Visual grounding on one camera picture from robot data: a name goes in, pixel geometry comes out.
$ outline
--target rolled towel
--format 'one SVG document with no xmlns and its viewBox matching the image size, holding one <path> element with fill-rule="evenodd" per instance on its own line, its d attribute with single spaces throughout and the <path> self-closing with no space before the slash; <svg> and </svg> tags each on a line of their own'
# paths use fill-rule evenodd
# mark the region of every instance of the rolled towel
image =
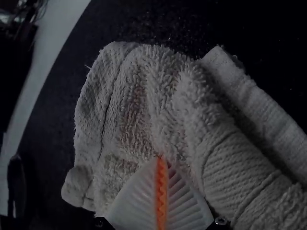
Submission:
<svg viewBox="0 0 307 230">
<path fill-rule="evenodd" d="M 215 50 L 222 53 L 219 47 Z M 255 127 L 261 127 L 263 116 L 255 119 L 240 107 L 249 101 L 242 98 L 244 94 L 228 95 L 234 87 L 221 80 L 217 68 L 225 65 L 217 65 L 217 60 L 194 61 L 163 46 L 107 45 L 93 64 L 76 106 L 76 169 L 66 178 L 63 199 L 101 216 L 139 167 L 164 154 L 235 229 L 304 229 L 306 195 L 278 168 L 282 165 L 298 181 L 306 181 L 302 167 L 306 159 L 301 154 L 305 134 L 300 130 L 304 142 L 300 149 L 280 151 L 272 136 L 246 128 L 242 116 Z M 239 68 L 237 72 L 245 77 Z M 259 100 L 264 95 L 269 98 L 261 92 Z M 269 108 L 261 114 L 271 113 Z M 295 146 L 295 140 L 284 141 Z M 289 153 L 299 155 L 299 167 L 294 167 L 296 161 L 287 161 Z M 274 156 L 281 156 L 278 165 L 268 160 Z"/>
</svg>

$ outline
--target white ribbed pad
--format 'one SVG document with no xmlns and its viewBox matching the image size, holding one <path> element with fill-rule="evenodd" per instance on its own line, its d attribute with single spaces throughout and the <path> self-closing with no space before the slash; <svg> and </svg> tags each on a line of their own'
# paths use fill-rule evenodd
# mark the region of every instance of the white ribbed pad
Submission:
<svg viewBox="0 0 307 230">
<path fill-rule="evenodd" d="M 116 230 L 156 230 L 156 166 L 153 158 L 124 185 L 106 215 Z M 167 230 L 206 229 L 213 216 L 200 193 L 168 164 Z"/>
</svg>

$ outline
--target black object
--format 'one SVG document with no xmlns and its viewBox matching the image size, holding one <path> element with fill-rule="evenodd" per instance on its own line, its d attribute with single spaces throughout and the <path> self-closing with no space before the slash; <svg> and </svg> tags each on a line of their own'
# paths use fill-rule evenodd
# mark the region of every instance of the black object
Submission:
<svg viewBox="0 0 307 230">
<path fill-rule="evenodd" d="M 90 230 L 115 230 L 104 217 L 94 218 Z"/>
<path fill-rule="evenodd" d="M 14 23 L 7 30 L 0 30 L 1 84 L 0 131 L 7 130 L 19 93 L 32 62 L 33 40 L 37 26 L 29 22 Z"/>
<path fill-rule="evenodd" d="M 18 0 L 0 0 L 0 9 L 7 12 L 13 12 L 17 3 Z"/>
<path fill-rule="evenodd" d="M 217 217 L 206 230 L 229 230 L 229 222 L 224 217 Z M 115 230 L 104 217 L 94 218 L 90 230 Z"/>
</svg>

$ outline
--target white towel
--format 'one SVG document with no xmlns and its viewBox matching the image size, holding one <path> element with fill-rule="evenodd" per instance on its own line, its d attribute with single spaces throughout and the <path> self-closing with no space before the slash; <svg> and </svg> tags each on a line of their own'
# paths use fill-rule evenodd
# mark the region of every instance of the white towel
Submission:
<svg viewBox="0 0 307 230">
<path fill-rule="evenodd" d="M 103 215 L 129 177 L 163 154 L 235 229 L 307 228 L 306 135 L 218 46 L 194 61 L 163 46 L 107 45 L 75 124 L 75 165 L 62 188 L 74 206 Z"/>
</svg>

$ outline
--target terry cloth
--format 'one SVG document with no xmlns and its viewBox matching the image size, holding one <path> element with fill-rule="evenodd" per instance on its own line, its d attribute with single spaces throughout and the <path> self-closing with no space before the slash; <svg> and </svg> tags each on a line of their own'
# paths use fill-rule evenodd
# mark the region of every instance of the terry cloth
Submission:
<svg viewBox="0 0 307 230">
<path fill-rule="evenodd" d="M 77 102 L 62 197 L 102 216 L 136 170 L 163 154 L 234 229 L 306 229 L 306 140 L 221 47 L 195 61 L 113 42 Z"/>
</svg>

